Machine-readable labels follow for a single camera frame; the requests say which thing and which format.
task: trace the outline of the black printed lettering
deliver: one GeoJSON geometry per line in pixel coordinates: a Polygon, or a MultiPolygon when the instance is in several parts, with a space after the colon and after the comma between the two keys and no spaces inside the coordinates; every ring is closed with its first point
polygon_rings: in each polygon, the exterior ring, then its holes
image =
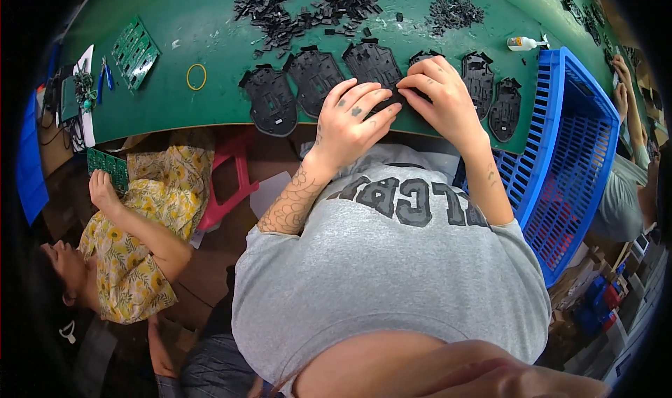
{"type": "Polygon", "coordinates": [[[326,199],[327,199],[327,200],[333,200],[333,199],[335,199],[335,198],[338,198],[338,196],[339,196],[340,194],[341,194],[340,191],[336,191],[336,192],[334,192],[332,195],[328,196],[326,199]]]}
{"type": "Polygon", "coordinates": [[[446,214],[448,214],[449,225],[466,226],[464,213],[462,212],[462,207],[460,206],[460,199],[448,185],[433,182],[432,193],[434,195],[446,196],[446,200],[448,201],[448,209],[446,210],[446,214]]]}
{"type": "Polygon", "coordinates": [[[357,195],[356,201],[378,211],[383,216],[392,218],[394,214],[394,193],[399,186],[399,180],[395,177],[372,182],[364,187],[357,195]]]}
{"type": "Polygon", "coordinates": [[[357,188],[359,188],[364,184],[368,184],[369,182],[371,182],[371,180],[366,176],[358,177],[357,180],[350,182],[348,185],[345,186],[345,188],[343,188],[339,198],[342,198],[343,200],[353,201],[355,199],[355,195],[357,195],[357,188]]]}
{"type": "Polygon", "coordinates": [[[475,205],[469,199],[469,196],[464,192],[458,192],[458,196],[464,198],[469,204],[469,207],[466,209],[466,223],[469,226],[487,227],[488,229],[492,230],[488,224],[488,221],[485,219],[485,216],[483,213],[481,213],[481,210],[479,210],[478,207],[475,207],[475,205]]]}
{"type": "Polygon", "coordinates": [[[432,220],[429,209],[429,186],[419,178],[405,180],[399,187],[399,194],[411,196],[415,192],[416,207],[408,200],[397,201],[397,218],[408,226],[424,227],[432,220]]]}

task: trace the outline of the pink stool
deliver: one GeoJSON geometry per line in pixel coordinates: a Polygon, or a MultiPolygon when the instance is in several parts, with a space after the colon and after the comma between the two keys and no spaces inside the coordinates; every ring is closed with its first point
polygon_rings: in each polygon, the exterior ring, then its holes
{"type": "Polygon", "coordinates": [[[203,214],[198,229],[207,230],[216,225],[222,218],[231,211],[234,207],[244,200],[249,194],[259,189],[257,181],[250,184],[249,175],[247,173],[247,146],[254,140],[257,130],[255,127],[236,136],[234,139],[226,142],[223,145],[218,145],[214,152],[214,162],[212,163],[212,170],[224,163],[231,157],[236,158],[236,171],[238,172],[238,191],[231,196],[230,199],[224,201],[223,204],[217,202],[214,195],[214,185],[212,178],[210,179],[210,200],[206,206],[206,212],[203,214]]]}

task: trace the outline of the gray shirt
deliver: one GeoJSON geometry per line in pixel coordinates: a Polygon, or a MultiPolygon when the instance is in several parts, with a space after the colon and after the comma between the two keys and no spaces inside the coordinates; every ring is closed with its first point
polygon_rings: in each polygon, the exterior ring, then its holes
{"type": "Polygon", "coordinates": [[[232,329],[259,376],[277,384],[330,346],[383,329],[539,357],[550,300],[518,223],[489,226],[425,164],[376,145],[324,189],[300,237],[252,228],[232,329]]]}
{"type": "Polygon", "coordinates": [[[639,207],[637,185],[646,185],[651,160],[644,146],[633,152],[635,163],[614,157],[609,179],[591,224],[591,231],[614,242],[632,242],[644,233],[644,216],[639,207]]]}

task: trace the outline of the glue bottle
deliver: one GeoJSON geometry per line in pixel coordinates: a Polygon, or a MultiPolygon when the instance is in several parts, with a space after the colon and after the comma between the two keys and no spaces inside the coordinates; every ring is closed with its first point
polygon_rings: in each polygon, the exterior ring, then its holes
{"type": "Polygon", "coordinates": [[[534,41],[532,38],[527,38],[525,36],[509,38],[506,40],[506,45],[512,51],[528,51],[535,49],[536,47],[541,47],[542,45],[546,45],[546,48],[549,48],[546,35],[544,35],[543,41],[540,42],[534,41]]]}

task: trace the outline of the hand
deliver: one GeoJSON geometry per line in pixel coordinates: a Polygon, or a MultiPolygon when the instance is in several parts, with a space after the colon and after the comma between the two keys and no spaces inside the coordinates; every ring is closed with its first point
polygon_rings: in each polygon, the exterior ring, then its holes
{"type": "Polygon", "coordinates": [[[462,155],[484,146],[489,151],[490,138],[481,126],[469,91],[445,58],[436,56],[413,64],[397,87],[408,103],[462,155]],[[423,91],[432,102],[409,88],[423,91]]]}
{"type": "Polygon", "coordinates": [[[614,106],[618,111],[620,123],[622,124],[628,115],[628,90],[625,83],[618,83],[616,89],[614,89],[614,106]]]}
{"type": "Polygon", "coordinates": [[[108,218],[113,215],[119,206],[122,206],[112,187],[110,174],[100,169],[94,170],[91,174],[89,194],[93,205],[98,207],[108,218]]]}
{"type": "Polygon", "coordinates": [[[381,89],[380,83],[355,84],[357,79],[346,80],[329,92],[317,121],[315,145],[308,153],[333,174],[382,139],[401,110],[401,104],[396,103],[364,120],[371,109],[392,96],[392,91],[381,89]]]}
{"type": "Polygon", "coordinates": [[[614,65],[618,77],[621,79],[621,82],[625,83],[628,93],[634,95],[632,91],[632,77],[630,76],[630,69],[626,66],[626,61],[623,59],[623,56],[620,54],[614,55],[614,59],[611,60],[611,64],[614,65]]]}

